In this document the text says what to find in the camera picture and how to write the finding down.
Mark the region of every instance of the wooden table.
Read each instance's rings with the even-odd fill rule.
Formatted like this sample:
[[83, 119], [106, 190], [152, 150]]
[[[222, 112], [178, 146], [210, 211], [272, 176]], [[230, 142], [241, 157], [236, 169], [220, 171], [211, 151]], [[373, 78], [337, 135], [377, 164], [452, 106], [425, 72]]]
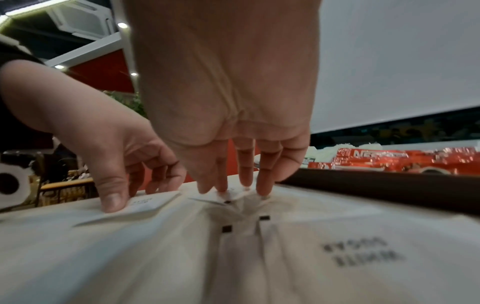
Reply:
[[94, 185], [93, 178], [85, 178], [85, 179], [76, 179], [76, 180], [69, 180], [65, 182], [58, 182], [58, 183], [51, 183], [43, 185], [38, 192], [38, 197], [36, 198], [36, 207], [40, 201], [40, 194], [47, 192], [47, 191], [56, 191], [58, 197], [58, 204], [60, 204], [60, 192], [62, 189], [72, 188], [72, 187], [86, 187], [88, 186], [89, 193], [90, 193], [90, 186]]

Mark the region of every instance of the ceiling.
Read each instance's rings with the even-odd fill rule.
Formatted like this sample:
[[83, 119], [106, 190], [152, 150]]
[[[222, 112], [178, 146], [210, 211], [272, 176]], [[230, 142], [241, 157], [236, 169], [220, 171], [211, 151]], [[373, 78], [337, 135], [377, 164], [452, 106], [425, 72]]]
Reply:
[[[38, 2], [42, 0], [0, 0], [0, 13]], [[20, 41], [36, 57], [49, 60], [117, 32], [112, 16], [110, 0], [72, 0], [54, 6], [54, 9], [16, 16], [0, 33]], [[102, 18], [111, 19], [109, 29]]]

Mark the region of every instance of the black sleeve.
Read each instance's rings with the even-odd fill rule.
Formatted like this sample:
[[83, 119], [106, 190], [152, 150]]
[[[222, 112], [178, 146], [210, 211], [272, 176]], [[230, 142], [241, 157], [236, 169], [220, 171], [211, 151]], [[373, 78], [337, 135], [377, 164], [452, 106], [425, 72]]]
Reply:
[[[15, 47], [0, 43], [0, 69], [13, 60], [42, 63]], [[0, 95], [0, 153], [7, 150], [51, 149], [52, 135], [29, 128], [20, 122], [6, 107]]]

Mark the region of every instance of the person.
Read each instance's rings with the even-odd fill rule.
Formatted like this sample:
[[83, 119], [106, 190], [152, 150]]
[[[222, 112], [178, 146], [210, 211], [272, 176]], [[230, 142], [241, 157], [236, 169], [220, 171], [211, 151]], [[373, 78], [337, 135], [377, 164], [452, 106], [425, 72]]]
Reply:
[[152, 169], [146, 193], [177, 190], [187, 174], [147, 119], [1, 43], [0, 130], [2, 149], [59, 138], [88, 165], [105, 212], [123, 209], [136, 194], [144, 165]]
[[310, 143], [320, 0], [123, 0], [142, 101], [200, 193], [227, 189], [227, 143], [257, 192], [293, 174]]

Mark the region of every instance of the fingernail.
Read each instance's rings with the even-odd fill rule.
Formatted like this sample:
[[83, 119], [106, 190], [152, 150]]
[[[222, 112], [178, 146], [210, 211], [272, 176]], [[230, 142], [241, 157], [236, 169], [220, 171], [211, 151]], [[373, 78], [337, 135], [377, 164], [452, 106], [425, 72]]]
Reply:
[[113, 212], [120, 209], [122, 197], [118, 193], [109, 194], [102, 202], [102, 208], [105, 212]]

